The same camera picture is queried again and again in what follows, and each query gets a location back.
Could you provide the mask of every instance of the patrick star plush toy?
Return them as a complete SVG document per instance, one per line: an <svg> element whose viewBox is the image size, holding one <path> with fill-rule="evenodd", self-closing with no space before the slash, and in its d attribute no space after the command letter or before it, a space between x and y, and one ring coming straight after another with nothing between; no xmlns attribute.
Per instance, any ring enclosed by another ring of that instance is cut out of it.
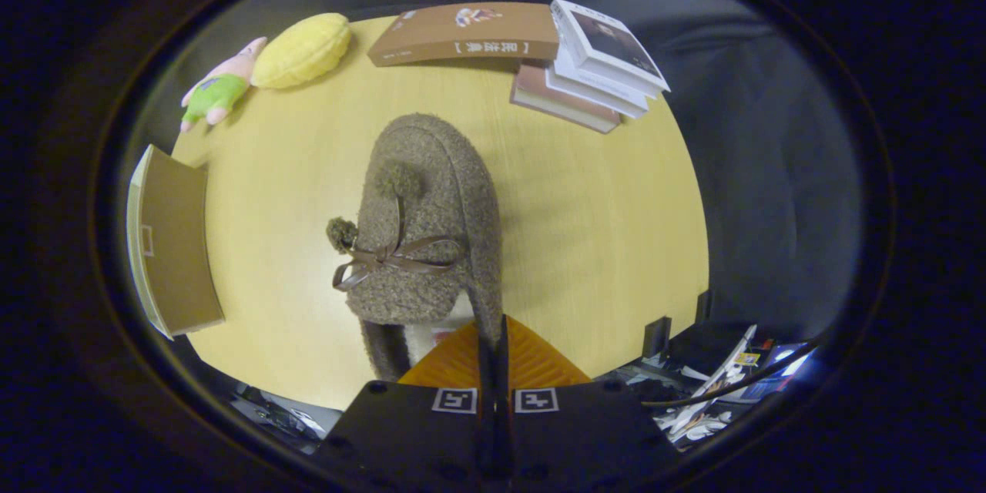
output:
<svg viewBox="0 0 986 493"><path fill-rule="evenodd" d="M201 119L216 125L233 109L233 104L250 87L253 64L257 55L267 46L267 37L254 39L229 60L216 65L200 82L188 89L182 98L186 113L182 117L182 131L188 131Z"/></svg>

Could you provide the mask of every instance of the yellow plush pillow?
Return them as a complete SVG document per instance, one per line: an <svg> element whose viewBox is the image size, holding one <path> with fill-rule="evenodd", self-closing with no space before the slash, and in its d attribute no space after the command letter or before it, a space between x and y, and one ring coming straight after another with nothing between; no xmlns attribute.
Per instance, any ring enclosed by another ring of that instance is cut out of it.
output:
<svg viewBox="0 0 986 493"><path fill-rule="evenodd" d="M261 89L282 89L323 75L338 65L350 36L349 20L341 13L302 19L260 52L250 83Z"/></svg>

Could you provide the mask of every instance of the slipper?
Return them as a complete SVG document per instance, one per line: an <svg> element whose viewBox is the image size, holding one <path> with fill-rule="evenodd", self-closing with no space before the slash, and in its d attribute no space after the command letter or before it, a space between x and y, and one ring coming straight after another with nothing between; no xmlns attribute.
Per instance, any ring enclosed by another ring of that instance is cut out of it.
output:
<svg viewBox="0 0 986 493"><path fill-rule="evenodd" d="M436 336L475 320L500 340L500 213L493 181L462 134L411 114L391 122L370 156L359 225L328 223L332 246L352 261L332 286L360 318L381 380L397 381Z"/></svg>

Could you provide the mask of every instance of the wooden table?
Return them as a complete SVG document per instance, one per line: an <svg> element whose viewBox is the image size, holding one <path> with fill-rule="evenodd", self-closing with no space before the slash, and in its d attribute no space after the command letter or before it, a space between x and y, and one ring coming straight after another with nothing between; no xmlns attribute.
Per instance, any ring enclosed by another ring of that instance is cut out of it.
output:
<svg viewBox="0 0 986 493"><path fill-rule="evenodd" d="M374 378L325 237L356 220L374 140L411 112L455 125L493 176L504 311L594 377L640 356L644 326L692 324L708 287L691 159L663 99L609 135L508 103L517 62L376 68L392 17L352 23L338 68L295 89L251 89L173 156L208 170L206 243L224 324L190 333L201 359L295 401L345 408Z"/></svg>

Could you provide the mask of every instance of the black cable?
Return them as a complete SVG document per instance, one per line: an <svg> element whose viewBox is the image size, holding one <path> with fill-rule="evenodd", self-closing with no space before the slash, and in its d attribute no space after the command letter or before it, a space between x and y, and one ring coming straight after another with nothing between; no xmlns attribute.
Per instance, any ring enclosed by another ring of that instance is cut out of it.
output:
<svg viewBox="0 0 986 493"><path fill-rule="evenodd" d="M784 370L785 367L791 366L795 360L799 360L802 356L806 356L808 353L816 349L818 345L821 345L824 336L828 335L828 330L821 332L820 334L809 339L802 347L800 347L795 352L786 356L784 360L778 360L774 364L765 367L762 370L754 371L742 380L737 381L735 384L728 385L728 387L723 387L718 389L718 391L713 391L711 394L704 394L701 396L695 396L691 398L683 398L680 401L642 401L641 404L644 406L651 406L654 408L674 408L676 406L688 406L690 404L698 404L699 402L711 401L714 398L719 398L723 395L730 394L730 392L738 391L746 387L747 385L756 383L757 381L763 380L765 377L773 376L777 374L778 371Z"/></svg>

